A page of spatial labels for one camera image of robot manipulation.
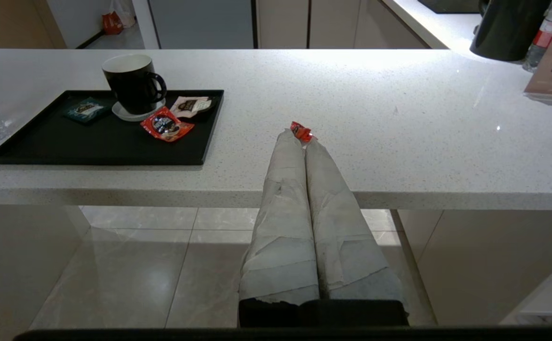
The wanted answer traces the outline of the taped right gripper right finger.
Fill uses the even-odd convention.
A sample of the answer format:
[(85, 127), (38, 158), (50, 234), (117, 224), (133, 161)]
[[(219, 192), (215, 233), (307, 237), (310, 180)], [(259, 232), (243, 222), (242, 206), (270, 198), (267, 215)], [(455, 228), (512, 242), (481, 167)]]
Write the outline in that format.
[(308, 202), (320, 299), (304, 305), (319, 326), (406, 326), (399, 278), (327, 149), (306, 145)]

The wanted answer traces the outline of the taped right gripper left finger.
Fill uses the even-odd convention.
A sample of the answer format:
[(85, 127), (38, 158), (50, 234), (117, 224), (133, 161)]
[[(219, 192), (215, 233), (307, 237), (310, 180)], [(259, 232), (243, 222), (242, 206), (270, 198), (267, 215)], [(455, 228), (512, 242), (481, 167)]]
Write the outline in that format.
[(239, 281), (240, 327), (295, 327), (320, 298), (304, 151), (278, 134)]

